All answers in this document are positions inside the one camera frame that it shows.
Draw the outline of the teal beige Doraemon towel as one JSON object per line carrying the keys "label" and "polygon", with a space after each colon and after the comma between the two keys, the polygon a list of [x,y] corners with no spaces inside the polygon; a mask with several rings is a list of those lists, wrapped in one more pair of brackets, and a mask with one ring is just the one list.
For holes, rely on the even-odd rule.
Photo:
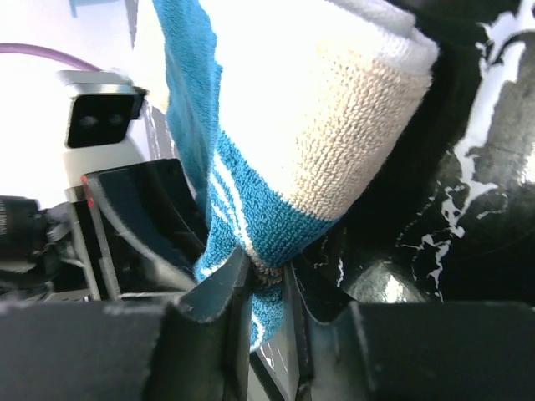
{"label": "teal beige Doraemon towel", "polygon": [[241,247],[251,349],[283,321],[283,265],[352,206],[431,85],[435,42],[388,1],[157,1],[167,125],[209,228],[198,281]]}

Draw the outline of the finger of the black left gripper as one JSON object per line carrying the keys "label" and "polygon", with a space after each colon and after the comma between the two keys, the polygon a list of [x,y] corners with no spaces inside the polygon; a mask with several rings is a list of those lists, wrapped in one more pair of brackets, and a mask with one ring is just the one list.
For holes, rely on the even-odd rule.
{"label": "finger of the black left gripper", "polygon": [[81,179],[112,299],[187,292],[207,228],[181,162],[162,159]]}

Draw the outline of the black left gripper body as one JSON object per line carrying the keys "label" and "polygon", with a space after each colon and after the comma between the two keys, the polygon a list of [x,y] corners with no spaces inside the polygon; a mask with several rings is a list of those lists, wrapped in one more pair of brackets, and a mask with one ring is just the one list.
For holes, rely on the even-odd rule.
{"label": "black left gripper body", "polygon": [[69,205],[1,197],[1,299],[93,301],[100,293]]}

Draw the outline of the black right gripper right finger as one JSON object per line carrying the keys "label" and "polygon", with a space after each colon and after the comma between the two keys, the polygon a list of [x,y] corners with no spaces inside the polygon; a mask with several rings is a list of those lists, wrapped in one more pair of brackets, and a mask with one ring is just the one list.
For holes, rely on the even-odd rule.
{"label": "black right gripper right finger", "polygon": [[534,312],[515,303],[361,304],[284,270],[293,400],[531,400]]}

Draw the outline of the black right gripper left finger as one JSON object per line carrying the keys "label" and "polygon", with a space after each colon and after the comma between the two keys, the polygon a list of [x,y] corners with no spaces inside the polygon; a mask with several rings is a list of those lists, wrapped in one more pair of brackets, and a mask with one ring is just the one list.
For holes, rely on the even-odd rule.
{"label": "black right gripper left finger", "polygon": [[172,302],[3,302],[2,399],[246,399],[249,266]]}

